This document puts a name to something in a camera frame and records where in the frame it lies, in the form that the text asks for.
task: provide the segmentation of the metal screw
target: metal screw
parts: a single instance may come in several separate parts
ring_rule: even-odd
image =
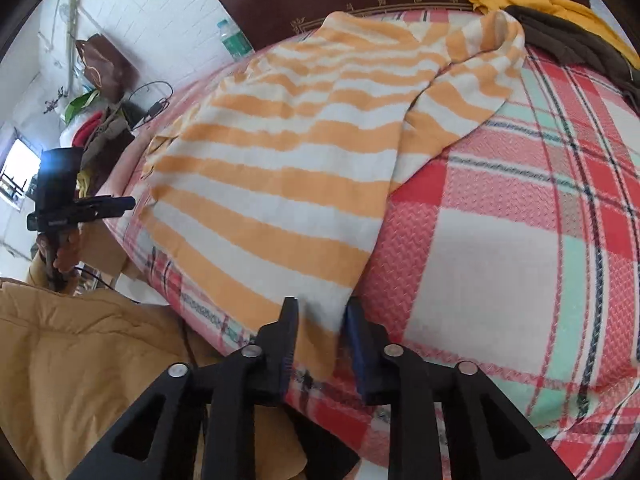
[[[461,374],[475,375],[478,372],[478,367],[471,361],[462,361],[458,365],[458,370],[460,370]]]
[[[262,354],[262,348],[260,348],[258,345],[249,345],[249,346],[245,346],[242,349],[242,355],[244,357],[249,357],[249,358],[259,357],[261,354]]]
[[[184,377],[189,371],[189,367],[183,363],[176,363],[169,368],[171,377]]]
[[[400,345],[387,345],[385,346],[385,354],[389,357],[400,357],[404,353],[404,348]]]

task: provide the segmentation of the plaid bedsheet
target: plaid bedsheet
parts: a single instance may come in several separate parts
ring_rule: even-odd
[[[238,68],[179,92],[149,127],[160,131]],[[142,162],[127,190],[138,206],[108,225],[172,307],[219,351],[234,351],[252,334],[137,220]],[[639,168],[640,121],[620,92],[529,49],[522,86],[498,114],[390,198],[356,290],[393,341],[439,364],[478,363],[581,479],[610,476],[640,431]],[[362,406],[344,352],[325,383],[297,368],[287,401],[385,465],[389,410]]]

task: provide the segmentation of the tan puffer jacket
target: tan puffer jacket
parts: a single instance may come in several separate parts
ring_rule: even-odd
[[[191,333],[199,365],[212,349]],[[64,480],[169,365],[187,359],[177,316],[109,290],[78,297],[0,280],[0,427],[35,480]],[[258,479],[306,459],[284,412],[256,410]]]

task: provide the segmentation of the jacket sleeve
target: jacket sleeve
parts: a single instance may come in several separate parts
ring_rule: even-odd
[[[44,263],[44,260],[40,256],[40,253],[36,253],[35,258],[31,262],[29,267],[29,272],[27,273],[27,277],[24,280],[27,285],[33,285],[40,288],[48,288],[49,280],[47,279],[47,266]],[[74,290],[76,290],[76,286],[78,285],[78,274],[73,271],[70,274],[68,283],[66,287],[62,291],[62,294],[72,294]]]

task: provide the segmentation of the water bottle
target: water bottle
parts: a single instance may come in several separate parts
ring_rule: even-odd
[[[242,59],[254,53],[254,49],[242,30],[234,22],[222,20],[218,23],[220,40],[234,60]]]

